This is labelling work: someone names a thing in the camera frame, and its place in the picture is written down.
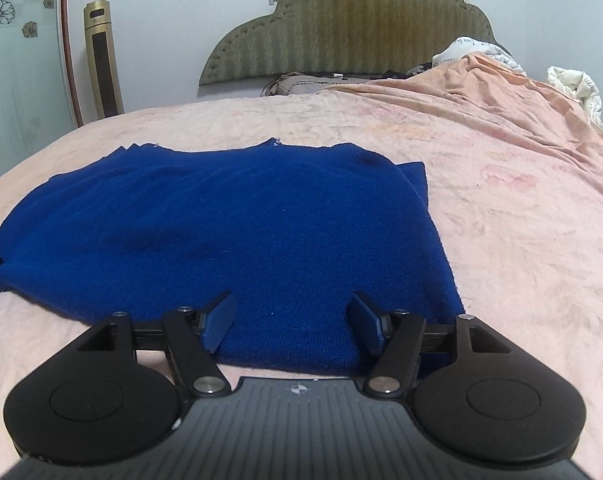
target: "circular black cover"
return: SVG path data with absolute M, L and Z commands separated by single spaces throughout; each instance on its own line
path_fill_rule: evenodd
M 72 366 L 43 365 L 10 392 L 4 421 L 21 452 L 95 465 L 148 449 L 171 430 L 180 403 L 168 379 L 134 362 L 95 362 L 93 353 L 76 352 Z
M 425 378 L 413 413 L 441 446 L 475 461 L 507 466 L 569 458 L 585 407 L 567 381 L 534 360 L 504 365 L 475 354 Z

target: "blue sweater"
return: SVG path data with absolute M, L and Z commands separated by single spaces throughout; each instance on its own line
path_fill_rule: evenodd
M 463 311 L 421 162 L 353 144 L 181 153 L 146 144 L 52 177 L 0 228 L 0 290 L 95 322 L 155 319 L 230 289 L 216 352 L 235 365 L 352 373 L 354 290 L 451 323 Z

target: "floral pattern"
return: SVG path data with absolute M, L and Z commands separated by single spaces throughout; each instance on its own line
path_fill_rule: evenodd
M 9 25 L 14 20 L 14 5 L 7 0 L 0 0 L 0 25 Z
M 26 23 L 22 27 L 22 33 L 24 34 L 24 38 L 36 38 L 38 36 L 37 24 L 35 22 Z

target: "frosted glass door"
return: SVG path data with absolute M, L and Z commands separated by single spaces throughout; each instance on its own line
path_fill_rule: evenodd
M 57 0 L 0 0 L 0 176 L 73 129 Z

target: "tufted headboard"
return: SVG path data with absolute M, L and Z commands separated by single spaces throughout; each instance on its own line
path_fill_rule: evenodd
M 279 0 L 214 48 L 200 85 L 287 72 L 406 72 L 456 38 L 495 42 L 464 0 Z

